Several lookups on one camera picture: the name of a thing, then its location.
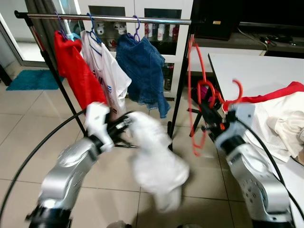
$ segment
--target white fabric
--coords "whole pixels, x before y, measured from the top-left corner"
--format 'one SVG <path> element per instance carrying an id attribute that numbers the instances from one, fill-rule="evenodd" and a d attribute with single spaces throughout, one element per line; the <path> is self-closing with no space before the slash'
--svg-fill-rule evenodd
<path id="1" fill-rule="evenodd" d="M 104 43 L 100 46 L 86 31 L 81 32 L 81 42 L 83 58 L 101 84 L 107 104 L 111 107 L 110 120 L 116 120 L 126 113 L 124 99 L 131 79 L 120 68 Z"/>
<path id="2" fill-rule="evenodd" d="M 136 181 L 153 194 L 159 212 L 176 210 L 189 166 L 168 149 L 171 139 L 157 120 L 141 112 L 128 115 L 134 121 L 131 134 L 140 145 L 140 152 L 131 160 Z"/>
<path id="3" fill-rule="evenodd" d="M 304 113 L 304 92 L 296 92 L 254 105 L 256 109 L 251 128 L 270 153 L 284 162 L 287 162 L 291 155 L 296 157 L 299 149 L 303 149 L 303 144 L 299 143 L 295 135 L 304 127 L 304 119 L 301 115 Z M 252 144 L 261 148 L 249 131 L 246 131 L 245 135 Z"/>

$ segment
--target black cable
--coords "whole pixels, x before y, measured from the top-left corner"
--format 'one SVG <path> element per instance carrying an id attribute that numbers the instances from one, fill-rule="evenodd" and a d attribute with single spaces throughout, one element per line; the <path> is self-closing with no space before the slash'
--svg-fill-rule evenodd
<path id="1" fill-rule="evenodd" d="M 258 140 L 258 142 L 260 143 L 260 145 L 262 146 L 262 148 L 264 149 L 264 151 L 266 152 L 268 158 L 270 159 L 277 175 L 279 176 L 279 178 L 276 178 L 284 185 L 284 187 L 286 188 L 285 186 L 285 182 L 283 180 L 283 176 L 274 160 L 274 158 L 272 157 L 271 153 L 269 152 L 269 150 L 267 149 L 267 147 L 265 146 L 265 144 L 263 143 L 263 141 L 258 137 L 258 135 L 247 125 L 245 124 L 243 121 L 239 120 L 237 117 L 236 117 L 236 121 L 238 121 L 241 125 L 243 125 L 246 129 L 248 129 L 252 134 L 253 136 Z M 300 205 L 298 204 L 298 202 L 295 200 L 295 198 L 292 196 L 292 194 L 288 191 L 288 189 L 286 188 L 287 192 L 288 192 L 288 195 L 290 197 L 290 199 L 292 200 L 292 202 L 294 203 L 294 205 L 296 206 L 296 208 L 298 209 L 303 221 L 304 221 L 304 213 L 302 211 L 302 209 L 300 208 Z"/>
<path id="2" fill-rule="evenodd" d="M 10 193 L 19 177 L 19 175 L 21 174 L 22 170 L 24 169 L 24 167 L 26 166 L 26 164 L 29 162 L 29 160 L 35 155 L 35 153 L 40 149 L 40 147 L 50 138 L 53 136 L 53 134 L 55 134 L 60 128 L 62 128 L 64 125 L 66 125 L 68 122 L 70 122 L 71 120 L 75 119 L 77 116 L 83 114 L 86 110 L 82 110 L 79 113 L 73 115 L 72 117 L 68 118 L 67 120 L 65 120 L 63 123 L 61 123 L 58 127 L 56 127 L 50 134 L 47 135 L 47 137 L 45 137 L 37 146 L 36 148 L 29 154 L 29 156 L 24 160 L 23 164 L 20 166 L 20 168 L 18 169 L 18 171 L 16 172 L 12 182 L 10 183 L 10 186 L 6 192 L 6 195 L 2 201 L 2 205 L 1 205 L 1 211 L 0 211 L 0 226 L 1 226 L 1 222 L 2 222 L 2 216 L 4 213 L 4 209 L 6 206 L 6 203 L 9 199 Z"/>

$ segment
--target curtain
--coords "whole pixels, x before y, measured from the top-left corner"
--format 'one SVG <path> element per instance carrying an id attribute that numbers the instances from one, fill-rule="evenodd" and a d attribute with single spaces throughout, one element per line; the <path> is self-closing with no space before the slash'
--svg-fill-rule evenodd
<path id="1" fill-rule="evenodd" d="M 25 0 L 29 13 L 48 13 L 53 14 L 56 11 L 51 0 Z M 57 70 L 57 62 L 54 47 L 54 33 L 60 30 L 58 20 L 54 19 L 32 19 L 41 42 L 48 52 L 51 61 Z"/>

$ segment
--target blue rug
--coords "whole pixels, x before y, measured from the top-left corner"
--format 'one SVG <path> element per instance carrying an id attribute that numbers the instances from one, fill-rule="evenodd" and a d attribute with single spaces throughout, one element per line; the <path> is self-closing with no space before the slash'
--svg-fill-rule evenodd
<path id="1" fill-rule="evenodd" d="M 23 70 L 6 90 L 56 90 L 58 85 L 49 70 Z"/>

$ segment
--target blue hanger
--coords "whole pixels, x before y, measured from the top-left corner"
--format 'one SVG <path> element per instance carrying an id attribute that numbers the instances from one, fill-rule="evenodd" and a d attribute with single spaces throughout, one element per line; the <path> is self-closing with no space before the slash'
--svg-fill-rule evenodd
<path id="1" fill-rule="evenodd" d="M 134 17 L 134 18 L 137 18 L 137 22 L 138 22 L 138 27 L 136 28 L 136 32 L 135 32 L 135 34 L 134 34 L 134 39 L 135 39 L 135 41 L 137 41 L 137 40 L 136 40 L 136 37 L 137 37 L 137 38 L 138 38 L 138 42 L 139 42 L 139 41 L 141 41 L 141 39 L 139 38 L 138 30 L 139 30 L 139 27 L 141 26 L 141 23 L 139 22 L 138 16 L 133 15 L 133 17 Z"/>
<path id="2" fill-rule="evenodd" d="M 92 22 L 92 28 L 91 28 L 91 31 L 89 32 L 89 31 L 87 31 L 87 33 L 89 33 L 90 34 L 90 36 L 91 36 L 91 38 L 93 39 L 93 40 L 95 40 L 97 43 L 99 43 L 99 44 L 101 44 L 102 43 L 102 41 L 98 38 L 98 36 L 95 34 L 95 32 L 94 32 L 94 20 L 93 20 L 93 18 L 92 18 L 92 16 L 91 16 L 91 14 L 90 13 L 87 13 L 87 15 L 90 17 L 90 19 L 91 19 L 91 22 Z"/>
<path id="3" fill-rule="evenodd" d="M 63 26 L 62 26 L 62 24 L 61 24 L 60 16 L 58 15 L 58 13 L 57 13 L 56 11 L 55 11 L 55 13 L 56 13 L 56 15 L 57 15 L 57 17 L 58 17 L 58 20 L 59 20 L 59 24 L 60 24 L 60 33 L 61 33 L 63 39 L 64 39 L 64 40 L 67 40 L 66 33 L 65 33 L 65 31 L 64 31 L 64 29 L 63 29 Z"/>

